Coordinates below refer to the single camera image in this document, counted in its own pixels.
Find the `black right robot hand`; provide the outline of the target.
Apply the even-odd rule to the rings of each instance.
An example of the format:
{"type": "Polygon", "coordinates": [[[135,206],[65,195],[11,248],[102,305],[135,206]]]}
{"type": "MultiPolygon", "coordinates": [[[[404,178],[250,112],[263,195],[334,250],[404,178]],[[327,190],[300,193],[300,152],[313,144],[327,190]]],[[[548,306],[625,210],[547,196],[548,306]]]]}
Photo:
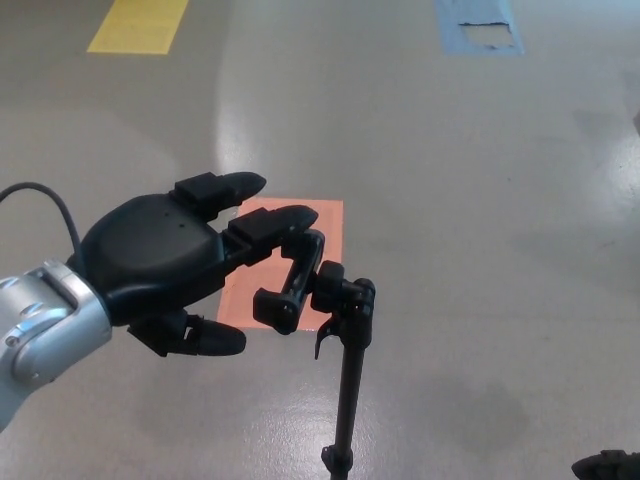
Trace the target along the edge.
{"type": "Polygon", "coordinates": [[[639,453],[602,450],[576,461],[571,470],[581,480],[639,480],[639,453]]]}

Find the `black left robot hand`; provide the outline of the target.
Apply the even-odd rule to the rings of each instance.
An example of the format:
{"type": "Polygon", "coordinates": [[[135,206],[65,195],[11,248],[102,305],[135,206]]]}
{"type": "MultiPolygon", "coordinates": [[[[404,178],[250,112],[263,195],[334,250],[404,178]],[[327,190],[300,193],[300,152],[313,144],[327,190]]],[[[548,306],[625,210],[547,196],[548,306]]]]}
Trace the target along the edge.
{"type": "Polygon", "coordinates": [[[157,355],[232,356],[246,347],[232,326],[187,312],[221,290],[227,276],[280,250],[293,264],[280,292],[254,296],[259,322],[294,332],[324,249],[313,229],[318,214],[304,205],[239,216],[222,231],[210,225],[220,212],[240,206],[266,184],[251,172],[207,172],[177,182],[164,194],[137,196],[103,216],[85,235],[68,265],[85,266],[85,279],[115,327],[157,355]]]}

